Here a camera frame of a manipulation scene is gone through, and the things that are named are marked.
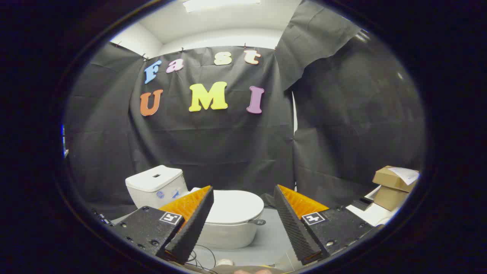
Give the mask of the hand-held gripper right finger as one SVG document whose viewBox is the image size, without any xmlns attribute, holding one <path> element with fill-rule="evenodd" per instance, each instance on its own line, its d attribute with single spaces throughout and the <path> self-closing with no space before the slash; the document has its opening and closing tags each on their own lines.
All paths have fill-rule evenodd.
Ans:
<svg viewBox="0 0 487 274">
<path fill-rule="evenodd" d="M 303 265 L 340 253 L 382 228 L 372 226 L 347 208 L 329 208 L 282 185 L 275 186 L 274 202 L 294 253 Z"/>
</svg>

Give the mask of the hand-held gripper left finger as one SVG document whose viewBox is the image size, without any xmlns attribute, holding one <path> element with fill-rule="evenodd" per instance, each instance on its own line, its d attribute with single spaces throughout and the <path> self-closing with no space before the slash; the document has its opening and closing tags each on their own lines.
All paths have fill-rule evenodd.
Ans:
<svg viewBox="0 0 487 274">
<path fill-rule="evenodd" d="M 113 225 L 112 231 L 148 255 L 183 264 L 200 238 L 213 203 L 213 187 L 205 186 L 160 208 L 143 206 Z"/>
</svg>

